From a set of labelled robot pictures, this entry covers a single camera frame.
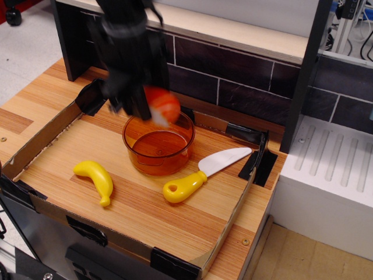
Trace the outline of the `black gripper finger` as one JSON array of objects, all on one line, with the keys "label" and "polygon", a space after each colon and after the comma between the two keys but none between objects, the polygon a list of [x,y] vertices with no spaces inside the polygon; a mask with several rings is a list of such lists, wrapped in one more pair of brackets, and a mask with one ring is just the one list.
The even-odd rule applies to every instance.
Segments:
[{"label": "black gripper finger", "polygon": [[110,111],[118,114],[122,110],[122,100],[117,97],[111,97],[108,100],[110,102]]},{"label": "black gripper finger", "polygon": [[127,115],[140,118],[143,121],[151,119],[143,86],[130,86],[124,91],[122,106]]}]

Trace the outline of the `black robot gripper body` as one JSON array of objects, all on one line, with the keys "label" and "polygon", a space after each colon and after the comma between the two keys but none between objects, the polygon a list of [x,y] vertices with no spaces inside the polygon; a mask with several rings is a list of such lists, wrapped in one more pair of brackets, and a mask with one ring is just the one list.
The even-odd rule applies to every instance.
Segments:
[{"label": "black robot gripper body", "polygon": [[101,87],[106,99],[122,100],[130,86],[170,88],[163,33],[146,29],[140,36],[116,38],[93,26],[93,41],[108,70],[108,78]]}]

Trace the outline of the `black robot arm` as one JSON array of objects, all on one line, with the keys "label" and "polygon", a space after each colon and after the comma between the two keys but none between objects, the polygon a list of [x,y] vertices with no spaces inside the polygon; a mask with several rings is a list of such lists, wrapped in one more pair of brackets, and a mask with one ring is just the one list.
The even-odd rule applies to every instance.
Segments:
[{"label": "black robot arm", "polygon": [[102,17],[89,23],[100,60],[108,70],[101,92],[114,112],[124,110],[151,119],[145,86],[168,89],[169,74],[164,33],[147,29],[146,10],[159,21],[152,1],[98,1]]}]

